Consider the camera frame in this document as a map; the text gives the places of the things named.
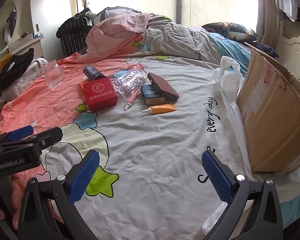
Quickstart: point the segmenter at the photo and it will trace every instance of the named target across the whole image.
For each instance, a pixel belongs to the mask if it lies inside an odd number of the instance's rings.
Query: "screw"
[[[34,184],[34,183],[35,183],[35,178],[29,179],[29,180],[28,180],[28,183],[29,183],[29,184]]]
[[[65,176],[64,174],[59,174],[59,175],[57,176],[57,180],[62,181],[62,180],[64,180],[64,179],[66,179],[66,176]]]
[[[267,184],[272,185],[273,184],[273,180],[272,179],[267,179],[266,180]]]
[[[236,176],[236,178],[237,178],[237,180],[238,181],[244,181],[246,178],[243,176],[243,175],[241,175],[241,174],[238,174],[237,176]]]

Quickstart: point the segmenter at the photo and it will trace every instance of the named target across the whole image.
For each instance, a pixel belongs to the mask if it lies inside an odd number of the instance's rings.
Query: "clear glass cup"
[[[48,62],[46,65],[43,65],[42,68],[46,84],[51,89],[55,89],[65,78],[65,74],[57,64],[56,60]]]

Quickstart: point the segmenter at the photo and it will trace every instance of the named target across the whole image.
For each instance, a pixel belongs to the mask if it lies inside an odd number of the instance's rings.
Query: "white headboard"
[[[283,36],[283,22],[281,22],[280,33],[276,46],[279,62],[288,71],[300,78],[300,36],[287,39]]]

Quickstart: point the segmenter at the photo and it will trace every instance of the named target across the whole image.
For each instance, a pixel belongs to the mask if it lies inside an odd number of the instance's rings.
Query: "brown wallet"
[[[153,73],[148,73],[148,79],[159,95],[172,100],[177,100],[179,98],[179,94],[169,85],[169,83],[164,78]]]

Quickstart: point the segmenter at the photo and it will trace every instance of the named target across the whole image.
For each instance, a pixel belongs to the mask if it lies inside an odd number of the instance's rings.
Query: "red box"
[[[109,78],[85,83],[83,89],[91,112],[117,104],[118,96]]]

